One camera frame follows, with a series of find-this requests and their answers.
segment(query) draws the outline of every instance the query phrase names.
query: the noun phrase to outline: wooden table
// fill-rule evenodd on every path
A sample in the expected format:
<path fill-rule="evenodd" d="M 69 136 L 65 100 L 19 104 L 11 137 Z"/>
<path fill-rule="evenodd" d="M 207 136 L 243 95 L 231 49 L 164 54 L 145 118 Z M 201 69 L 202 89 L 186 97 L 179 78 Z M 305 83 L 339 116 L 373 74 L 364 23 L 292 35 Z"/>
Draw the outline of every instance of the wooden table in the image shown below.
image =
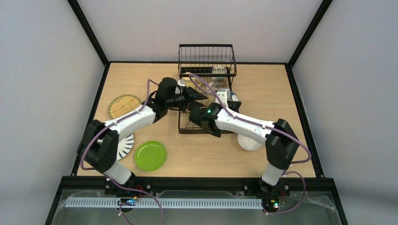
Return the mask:
<path fill-rule="evenodd" d="M 242 101 L 239 111 L 261 120 L 287 120 L 299 140 L 306 143 L 284 65 L 237 65 L 237 71 L 232 88 Z M 133 94 L 145 99 L 147 79 L 160 82 L 163 77 L 178 79 L 177 64 L 111 63 L 95 119 L 110 120 L 108 105 L 120 95 Z M 121 163 L 137 176 L 147 177 L 260 177 L 264 172 L 268 163 L 264 146 L 246 151 L 239 146 L 237 134 L 223 134 L 221 138 L 182 135 L 178 133 L 177 120 L 178 112 L 169 111 L 160 121 L 136 131 L 134 147 Z M 144 172 L 135 165 L 134 152 L 149 140 L 163 143 L 168 156 L 159 170 Z M 294 160 L 305 158 L 307 153 L 300 147 Z M 311 162 L 295 164 L 290 170 L 315 177 Z M 101 174 L 79 169 L 77 175 Z"/>

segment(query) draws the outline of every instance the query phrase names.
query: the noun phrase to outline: black wire dish rack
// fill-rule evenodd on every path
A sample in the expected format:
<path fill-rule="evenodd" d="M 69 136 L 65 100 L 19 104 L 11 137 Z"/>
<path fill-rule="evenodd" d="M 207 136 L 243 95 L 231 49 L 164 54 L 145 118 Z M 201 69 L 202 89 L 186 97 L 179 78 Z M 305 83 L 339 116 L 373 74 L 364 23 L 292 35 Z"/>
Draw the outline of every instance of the black wire dish rack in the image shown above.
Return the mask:
<path fill-rule="evenodd" d="M 197 88 L 190 80 L 189 74 L 196 74 L 218 88 L 232 90 L 232 82 L 237 75 L 234 48 L 229 44 L 180 44 L 178 51 L 178 74 L 187 86 L 208 97 L 198 101 L 208 107 L 214 102 L 214 96 L 208 95 Z M 206 134 L 196 124 L 189 121 L 189 111 L 178 113 L 178 132 L 180 134 Z"/>

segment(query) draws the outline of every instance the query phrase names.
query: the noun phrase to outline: wall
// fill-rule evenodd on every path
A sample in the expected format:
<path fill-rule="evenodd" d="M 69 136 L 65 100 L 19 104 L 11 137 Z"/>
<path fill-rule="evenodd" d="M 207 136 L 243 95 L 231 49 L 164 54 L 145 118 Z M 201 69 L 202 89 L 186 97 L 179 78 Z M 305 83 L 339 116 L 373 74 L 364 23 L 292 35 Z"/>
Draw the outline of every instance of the wall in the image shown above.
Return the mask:
<path fill-rule="evenodd" d="M 84 0 L 109 60 L 178 60 L 178 44 L 233 44 L 237 61 L 287 62 L 320 0 Z"/>
<path fill-rule="evenodd" d="M 352 224 L 398 216 L 398 2 L 335 0 L 293 71 Z"/>
<path fill-rule="evenodd" d="M 0 3 L 0 224 L 44 224 L 103 66 L 67 1 Z"/>

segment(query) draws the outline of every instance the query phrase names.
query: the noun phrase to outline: purple cable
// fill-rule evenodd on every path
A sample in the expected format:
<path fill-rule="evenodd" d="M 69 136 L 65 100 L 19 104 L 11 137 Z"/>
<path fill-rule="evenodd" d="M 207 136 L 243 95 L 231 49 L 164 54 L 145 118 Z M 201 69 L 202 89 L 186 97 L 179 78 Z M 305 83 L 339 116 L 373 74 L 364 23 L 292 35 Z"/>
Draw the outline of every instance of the purple cable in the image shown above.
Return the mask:
<path fill-rule="evenodd" d="M 201 91 L 203 91 L 203 92 L 205 92 L 205 93 L 207 93 L 207 92 L 204 91 L 197 83 L 195 83 L 191 77 L 195 77 L 195 78 L 197 78 L 198 80 L 200 80 L 203 84 L 205 84 L 205 85 L 207 86 L 207 88 L 209 88 L 209 90 L 212 92 L 212 94 L 214 95 L 214 97 L 220 102 L 220 105 L 221 105 L 222 108 L 227 112 L 227 114 L 228 114 L 229 116 L 231 116 L 231 117 L 234 117 L 234 115 L 233 115 L 233 114 L 227 109 L 227 107 L 222 103 L 220 97 L 217 96 L 215 90 L 214 90 L 207 82 L 205 82 L 200 76 L 197 76 L 197 75 L 195 75 L 195 74 L 189 74 L 189 78 L 190 78 L 190 80 L 192 81 L 192 83 L 193 83 L 197 88 L 199 88 Z M 250 120 L 246 120 L 246 119 L 240 118 L 240 117 L 238 117 L 238 116 L 235 116 L 235 118 L 238 119 L 238 120 L 240 120 L 240 121 L 243 121 L 243 122 L 246 122 L 246 123 L 250 123 L 250 124 L 253 124 L 253 125 L 257 125 L 257 126 L 259 126 L 259 127 L 262 127 L 262 124 L 260 124 L 260 123 L 257 123 L 257 122 L 254 122 L 254 121 L 250 121 Z M 312 157 L 312 156 L 311 156 L 310 150 L 309 150 L 309 149 L 307 148 L 307 146 L 305 146 L 301 141 L 297 140 L 297 138 L 291 136 L 290 134 L 288 134 L 288 133 L 286 133 L 286 132 L 284 132 L 284 131 L 282 131 L 282 130 L 279 130 L 279 129 L 276 129 L 276 128 L 273 128 L 273 127 L 265 126 L 265 128 L 266 128 L 266 129 L 269 129 L 269 130 L 272 130 L 272 131 L 275 131 L 275 132 L 278 132 L 278 133 L 280 133 L 280 134 L 282 134 L 282 135 L 284 135 L 284 136 L 290 138 L 292 141 L 294 141 L 295 143 L 299 144 L 301 147 L 303 147 L 304 150 L 306 150 L 306 152 L 307 152 L 307 154 L 308 154 L 308 158 L 307 158 L 307 159 L 305 159 L 305 160 L 299 160 L 299 161 L 293 161 L 293 162 L 291 162 L 291 164 L 306 163 L 306 162 L 308 162 L 308 161 L 311 160 L 311 157 Z"/>
<path fill-rule="evenodd" d="M 147 84 L 147 88 L 146 88 L 146 99 L 145 99 L 145 102 L 142 104 L 142 107 L 141 107 L 140 109 L 138 109 L 139 112 L 142 111 L 142 110 L 144 109 L 144 107 L 146 106 L 146 103 L 147 103 L 148 100 L 149 100 L 149 82 L 152 82 L 152 83 L 158 85 L 158 83 L 156 83 L 155 81 L 153 81 L 153 80 L 151 80 L 151 79 L 148 79 L 148 82 L 147 82 L 148 84 Z M 137 111 L 134 111 L 134 112 L 131 113 L 131 114 L 125 115 L 124 117 L 120 118 L 117 122 L 120 123 L 121 121 L 123 121 L 123 120 L 125 120 L 125 119 L 127 119 L 127 118 L 129 118 L 129 117 L 131 117 L 131 116 L 133 116 L 133 115 L 135 115 L 135 114 L 137 114 Z M 82 154 L 82 158 L 81 158 L 81 160 L 80 160 L 80 167 L 82 168 L 82 170 L 95 170 L 94 168 L 86 168 L 86 167 L 84 166 L 84 164 L 83 164 L 84 158 L 86 157 L 87 152 L 88 152 L 88 150 L 91 148 L 92 144 L 94 144 L 94 142 L 97 141 L 97 139 L 101 136 L 101 134 L 103 134 L 106 130 L 108 130 L 109 128 L 111 128 L 113 125 L 115 125 L 115 123 L 111 123 L 111 124 L 109 124 L 108 126 L 104 127 L 104 128 L 103 128 L 102 130 L 100 130 L 100 131 L 93 137 L 93 139 L 91 139 L 91 141 L 88 143 L 86 149 L 84 150 L 84 152 L 83 152 L 83 154 Z"/>
<path fill-rule="evenodd" d="M 295 173 L 295 174 L 297 174 L 298 176 L 300 176 L 301 180 L 303 181 L 303 187 L 304 187 L 303 196 L 301 197 L 300 201 L 299 201 L 295 206 L 291 207 L 291 208 L 288 209 L 288 210 L 282 211 L 282 212 L 267 212 L 267 211 L 265 211 L 265 209 L 262 209 L 262 211 L 265 212 L 265 213 L 267 213 L 267 215 L 278 215 L 278 214 L 284 214 L 284 213 L 290 212 L 290 211 L 292 211 L 292 210 L 295 210 L 295 209 L 303 202 L 304 197 L 306 196 L 306 193 L 307 193 L 307 191 L 306 191 L 306 182 L 304 181 L 303 176 L 301 176 L 301 174 L 298 173 L 298 172 L 296 172 L 296 171 L 289 171 L 289 172 L 286 172 L 286 173 L 283 173 L 283 174 L 284 174 L 284 175 L 288 175 L 288 174 L 290 174 L 290 173 Z"/>
<path fill-rule="evenodd" d="M 161 207 L 161 203 L 159 202 L 159 200 L 155 197 L 155 196 L 153 196 L 153 195 L 151 195 L 150 193 L 148 193 L 148 192 L 146 192 L 146 191 L 143 191 L 143 190 L 139 190 L 139 189 L 132 189 L 132 188 L 128 188 L 128 187 L 123 187 L 123 186 L 121 186 L 120 184 L 118 184 L 116 181 L 114 181 L 113 179 L 110 179 L 115 185 L 116 185 L 116 187 L 118 187 L 118 188 L 120 188 L 120 189 L 123 189 L 123 190 L 126 190 L 126 191 L 136 191 L 136 192 L 140 192 L 140 193 L 143 193 L 143 194 L 145 194 L 145 195 L 147 195 L 147 196 L 149 196 L 149 197 L 151 197 L 151 198 L 153 198 L 154 200 L 155 200 L 155 202 L 156 202 L 156 204 L 158 204 L 158 206 L 159 206 L 159 209 L 161 210 L 161 225 L 163 224 L 163 216 L 164 216 L 164 213 L 163 213 L 163 208 Z M 120 207 L 119 207 L 119 213 L 122 211 L 122 205 L 120 205 Z M 127 220 L 127 218 L 123 215 L 123 218 L 124 218 L 124 220 L 128 223 L 128 224 L 130 224 L 131 225 L 131 223 Z"/>
<path fill-rule="evenodd" d="M 126 221 L 126 223 L 127 223 L 128 225 L 133 225 L 133 224 L 130 223 L 130 221 L 126 218 L 126 216 L 125 216 L 125 215 L 123 214 L 123 212 L 122 212 L 122 206 L 123 206 L 124 204 L 125 204 L 125 202 L 121 203 L 120 206 L 119 206 L 119 215 L 122 216 L 122 218 L 124 219 L 124 221 Z"/>

